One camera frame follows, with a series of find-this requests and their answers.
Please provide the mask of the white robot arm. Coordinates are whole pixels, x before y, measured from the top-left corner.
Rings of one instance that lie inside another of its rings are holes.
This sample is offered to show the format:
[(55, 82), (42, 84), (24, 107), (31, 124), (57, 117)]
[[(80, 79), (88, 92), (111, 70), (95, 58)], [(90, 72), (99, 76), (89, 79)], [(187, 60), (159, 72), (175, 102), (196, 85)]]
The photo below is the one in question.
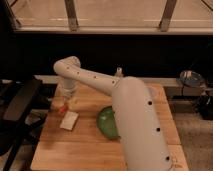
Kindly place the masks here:
[(128, 171), (175, 171), (146, 84), (136, 77), (116, 77), (82, 69), (77, 57), (54, 63), (68, 88), (74, 80), (112, 98), (112, 109)]

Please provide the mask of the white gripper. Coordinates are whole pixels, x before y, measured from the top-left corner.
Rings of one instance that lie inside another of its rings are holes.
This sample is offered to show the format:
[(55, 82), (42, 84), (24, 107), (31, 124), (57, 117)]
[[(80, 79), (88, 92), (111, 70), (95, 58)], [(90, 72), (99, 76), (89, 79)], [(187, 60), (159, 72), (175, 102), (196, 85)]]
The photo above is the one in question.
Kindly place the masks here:
[(76, 91), (76, 81), (73, 79), (59, 78), (60, 91), (65, 99), (70, 99)]

